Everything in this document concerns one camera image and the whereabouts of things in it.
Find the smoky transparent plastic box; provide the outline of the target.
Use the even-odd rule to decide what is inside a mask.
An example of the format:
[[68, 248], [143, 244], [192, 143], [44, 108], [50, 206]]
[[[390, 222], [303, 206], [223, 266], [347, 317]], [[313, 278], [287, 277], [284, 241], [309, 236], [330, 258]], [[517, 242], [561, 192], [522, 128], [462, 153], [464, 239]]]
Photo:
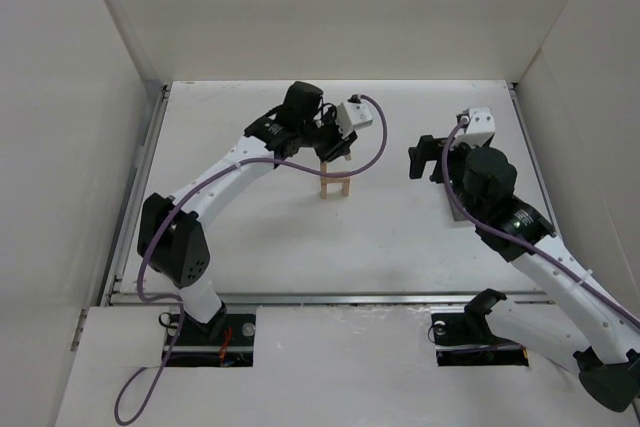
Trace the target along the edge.
[[455, 222], [467, 222], [468, 212], [464, 207], [462, 200], [455, 193], [447, 195], [447, 200], [453, 220]]

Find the plain wood block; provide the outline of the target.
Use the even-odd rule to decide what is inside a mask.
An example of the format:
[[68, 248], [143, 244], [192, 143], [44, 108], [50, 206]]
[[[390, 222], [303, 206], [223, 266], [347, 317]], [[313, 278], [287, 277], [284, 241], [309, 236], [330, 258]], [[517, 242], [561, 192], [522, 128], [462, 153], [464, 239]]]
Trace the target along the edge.
[[326, 173], [325, 175], [320, 177], [320, 182], [322, 185], [325, 184], [333, 184], [333, 183], [349, 183], [350, 182], [351, 177], [350, 176], [346, 176], [346, 175], [342, 175], [341, 173], [339, 173], [338, 175], [335, 175], [334, 173]]

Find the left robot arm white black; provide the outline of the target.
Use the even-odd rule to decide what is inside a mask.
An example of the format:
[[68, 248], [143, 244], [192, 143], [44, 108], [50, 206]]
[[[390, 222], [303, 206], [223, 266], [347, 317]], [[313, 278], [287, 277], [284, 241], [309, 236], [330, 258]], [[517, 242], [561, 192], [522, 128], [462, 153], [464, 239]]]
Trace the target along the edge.
[[280, 105], [254, 120], [225, 156], [196, 180], [170, 196], [153, 193], [144, 201], [137, 253], [171, 282], [187, 317], [209, 339], [222, 332], [226, 306], [209, 272], [206, 229], [279, 161], [304, 148], [325, 163], [347, 156], [357, 130], [372, 121], [358, 96], [327, 104], [320, 88], [296, 81]]

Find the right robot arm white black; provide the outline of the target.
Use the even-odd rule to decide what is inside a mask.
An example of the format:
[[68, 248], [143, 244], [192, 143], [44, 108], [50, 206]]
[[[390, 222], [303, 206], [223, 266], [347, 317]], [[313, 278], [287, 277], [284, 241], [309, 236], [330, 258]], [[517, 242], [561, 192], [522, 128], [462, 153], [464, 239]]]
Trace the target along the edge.
[[408, 155], [409, 177], [421, 178], [434, 163], [431, 181], [444, 186], [482, 242], [540, 286], [570, 320], [556, 323], [485, 289], [463, 312], [433, 316], [436, 343], [520, 344], [576, 375], [600, 405], [625, 411], [639, 396], [639, 321], [592, 279], [547, 219], [515, 195], [517, 170], [505, 154], [488, 143], [424, 135]]

